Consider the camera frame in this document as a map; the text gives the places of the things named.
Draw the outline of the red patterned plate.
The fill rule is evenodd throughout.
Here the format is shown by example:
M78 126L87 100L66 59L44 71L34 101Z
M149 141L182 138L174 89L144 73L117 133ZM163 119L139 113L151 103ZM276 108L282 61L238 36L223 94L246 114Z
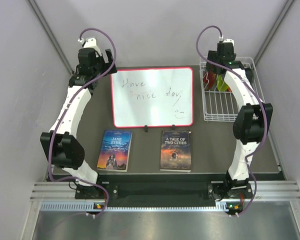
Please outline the red patterned plate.
M202 79L204 90L209 91L216 82L216 74L211 71L205 71Z

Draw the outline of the lime green plate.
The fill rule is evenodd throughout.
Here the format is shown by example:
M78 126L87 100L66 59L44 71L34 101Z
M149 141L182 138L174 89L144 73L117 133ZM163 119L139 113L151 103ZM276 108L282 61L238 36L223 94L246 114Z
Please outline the lime green plate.
M229 86L225 83L224 78L221 75L218 75L216 87L219 92L226 92Z

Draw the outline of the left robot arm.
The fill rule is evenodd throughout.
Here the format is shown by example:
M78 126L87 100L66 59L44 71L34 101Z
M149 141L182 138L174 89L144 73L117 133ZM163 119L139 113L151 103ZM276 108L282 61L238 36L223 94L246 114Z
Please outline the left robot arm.
M91 100L99 78L116 73L116 54L106 49L103 55L95 46L78 51L78 65L70 77L65 102L49 131L42 132L40 143L48 162L48 177L52 182L53 167L69 175L59 181L72 181L81 198L106 197L107 191L98 183L98 173L85 160L84 147L77 140L77 131L86 105Z

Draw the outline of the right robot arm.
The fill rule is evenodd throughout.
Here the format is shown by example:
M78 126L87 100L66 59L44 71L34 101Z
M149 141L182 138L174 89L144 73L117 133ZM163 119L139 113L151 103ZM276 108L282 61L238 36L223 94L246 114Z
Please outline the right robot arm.
M273 106L264 103L253 90L252 70L236 59L233 40L220 41L216 50L208 52L205 70L223 78L239 108L232 127L235 152L223 183L223 195L235 198L248 189L249 167L255 151L267 137Z

